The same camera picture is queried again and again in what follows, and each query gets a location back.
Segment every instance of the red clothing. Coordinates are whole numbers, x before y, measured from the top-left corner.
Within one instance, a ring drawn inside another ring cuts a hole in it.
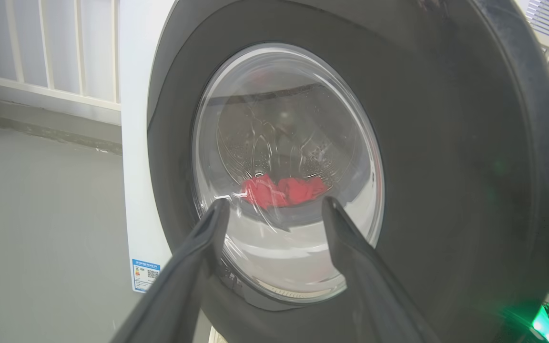
[[[326,191],[321,178],[308,180],[287,178],[276,185],[268,174],[245,180],[242,184],[244,200],[263,209],[269,206],[285,207],[314,200]]]

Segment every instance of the glowing green led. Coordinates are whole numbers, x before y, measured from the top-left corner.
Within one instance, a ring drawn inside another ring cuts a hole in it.
[[[533,321],[533,328],[549,342],[549,318],[543,306]]]

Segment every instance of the washing machine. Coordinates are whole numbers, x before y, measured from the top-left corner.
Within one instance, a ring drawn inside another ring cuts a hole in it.
[[[201,308],[230,343],[365,339],[335,198],[441,342],[516,342],[549,290],[549,70],[512,0],[120,7],[133,290],[229,202]]]

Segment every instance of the round glass door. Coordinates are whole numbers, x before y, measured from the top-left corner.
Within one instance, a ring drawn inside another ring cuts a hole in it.
[[[224,258],[270,297],[311,303],[344,290],[326,195],[376,245],[384,181],[374,132],[340,75],[307,50],[263,43],[226,61],[198,108],[192,162],[198,212],[231,201]]]

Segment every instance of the concrete ledge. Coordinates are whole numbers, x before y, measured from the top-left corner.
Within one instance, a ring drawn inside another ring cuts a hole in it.
[[[122,155],[121,126],[70,114],[0,101],[0,128]]]

